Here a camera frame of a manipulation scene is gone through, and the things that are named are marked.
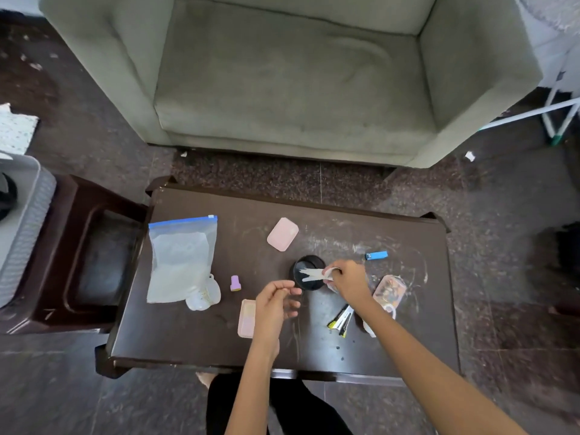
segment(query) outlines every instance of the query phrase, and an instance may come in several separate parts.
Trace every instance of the hand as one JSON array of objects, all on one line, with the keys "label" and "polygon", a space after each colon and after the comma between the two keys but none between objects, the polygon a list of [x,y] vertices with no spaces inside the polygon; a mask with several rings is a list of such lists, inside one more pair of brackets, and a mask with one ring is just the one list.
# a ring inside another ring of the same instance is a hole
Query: hand
[{"label": "hand", "polygon": [[252,347],[265,350],[272,358],[272,363],[280,351],[279,336],[284,319],[298,315],[297,311],[288,311],[287,308],[300,308],[300,302],[286,297],[301,293],[300,288],[294,287],[294,281],[272,281],[256,297],[256,324]]},{"label": "hand", "polygon": [[324,269],[323,273],[331,267],[338,267],[340,270],[332,270],[333,282],[326,280],[324,282],[334,283],[340,295],[352,308],[357,310],[361,303],[372,299],[366,283],[364,265],[352,260],[339,259]]}]

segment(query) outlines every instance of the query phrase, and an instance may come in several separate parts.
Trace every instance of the purple cap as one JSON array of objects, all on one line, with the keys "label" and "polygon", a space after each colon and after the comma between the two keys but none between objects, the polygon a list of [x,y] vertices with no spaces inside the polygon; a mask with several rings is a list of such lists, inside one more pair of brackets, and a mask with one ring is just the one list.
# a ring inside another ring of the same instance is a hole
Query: purple cap
[{"label": "purple cap", "polygon": [[233,292],[236,292],[236,291],[241,290],[241,289],[242,289],[242,286],[240,285],[240,279],[238,278],[237,275],[232,275],[230,290]]}]

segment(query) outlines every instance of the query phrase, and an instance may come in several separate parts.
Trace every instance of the tiled floor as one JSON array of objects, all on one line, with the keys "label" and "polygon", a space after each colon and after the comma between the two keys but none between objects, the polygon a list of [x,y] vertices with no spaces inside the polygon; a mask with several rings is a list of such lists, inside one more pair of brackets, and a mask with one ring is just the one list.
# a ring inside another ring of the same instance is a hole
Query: tiled floor
[{"label": "tiled floor", "polygon": [[[0,102],[41,119],[30,153],[53,172],[146,202],[143,188],[170,170],[173,150],[143,144],[50,29],[0,25],[0,34]],[[473,163],[463,157],[468,150]],[[437,212],[452,230],[466,378],[530,434],[568,435],[580,433],[580,320],[547,307],[574,289],[554,270],[553,232],[580,220],[577,159],[575,140],[546,146],[540,120],[532,118],[478,133],[428,170],[389,175],[374,166],[189,151],[175,157],[173,173],[186,184],[407,215]],[[135,369],[103,379],[94,373],[92,350],[105,339],[0,336],[2,433],[204,432],[207,392],[192,372]],[[357,434],[434,433],[406,389],[309,387]]]}]

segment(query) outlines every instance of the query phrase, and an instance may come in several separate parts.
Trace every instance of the person's left hand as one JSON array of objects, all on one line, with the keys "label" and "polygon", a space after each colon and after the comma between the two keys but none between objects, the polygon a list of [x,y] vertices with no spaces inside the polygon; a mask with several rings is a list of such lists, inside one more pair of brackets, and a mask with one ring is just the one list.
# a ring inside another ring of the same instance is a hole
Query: person's left hand
[{"label": "person's left hand", "polygon": [[279,336],[284,319],[295,317],[300,308],[297,300],[286,299],[287,295],[300,295],[302,290],[294,287],[294,281],[272,281],[256,297],[256,324],[252,346],[258,346],[272,358],[280,351]]}]

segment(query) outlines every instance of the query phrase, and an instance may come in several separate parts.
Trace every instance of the black pants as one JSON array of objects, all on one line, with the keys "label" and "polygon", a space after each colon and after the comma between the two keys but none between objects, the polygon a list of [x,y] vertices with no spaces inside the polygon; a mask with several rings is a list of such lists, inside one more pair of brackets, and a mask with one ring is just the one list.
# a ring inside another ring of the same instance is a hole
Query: black pants
[{"label": "black pants", "polygon": [[[214,378],[205,414],[208,435],[225,433],[240,378],[240,373]],[[271,379],[270,404],[286,435],[352,435],[337,411],[313,395],[301,380]]]}]

